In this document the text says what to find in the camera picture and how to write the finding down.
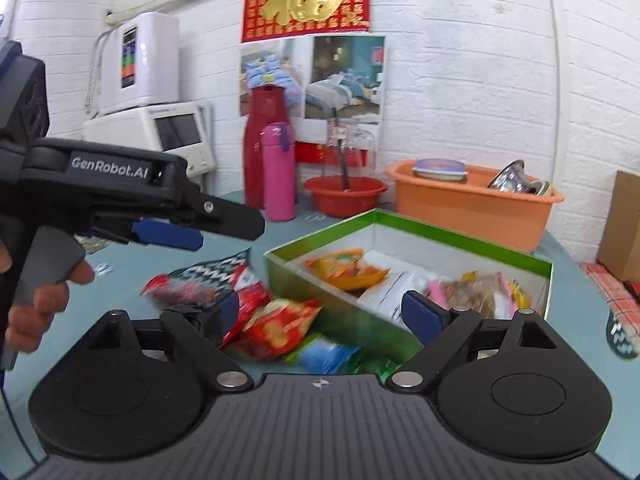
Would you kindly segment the person's left hand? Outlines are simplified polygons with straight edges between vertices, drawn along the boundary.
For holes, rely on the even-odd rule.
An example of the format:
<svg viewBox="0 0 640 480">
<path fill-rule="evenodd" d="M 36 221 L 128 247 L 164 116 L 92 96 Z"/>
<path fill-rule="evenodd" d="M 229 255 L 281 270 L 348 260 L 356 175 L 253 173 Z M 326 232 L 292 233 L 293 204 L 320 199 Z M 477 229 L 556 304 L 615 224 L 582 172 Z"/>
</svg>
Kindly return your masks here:
<svg viewBox="0 0 640 480">
<path fill-rule="evenodd" d="M 1 240 L 1 305 L 6 307 L 6 328 L 3 332 L 3 349 L 12 352 L 32 353 L 41 344 L 55 315 L 66 310 L 70 300 L 68 284 L 88 285 L 94 280 L 92 266 L 85 260 L 79 261 L 62 281 L 39 286 L 31 300 L 19 301 L 8 307 L 11 295 L 5 292 L 12 284 L 13 258 Z"/>
</svg>

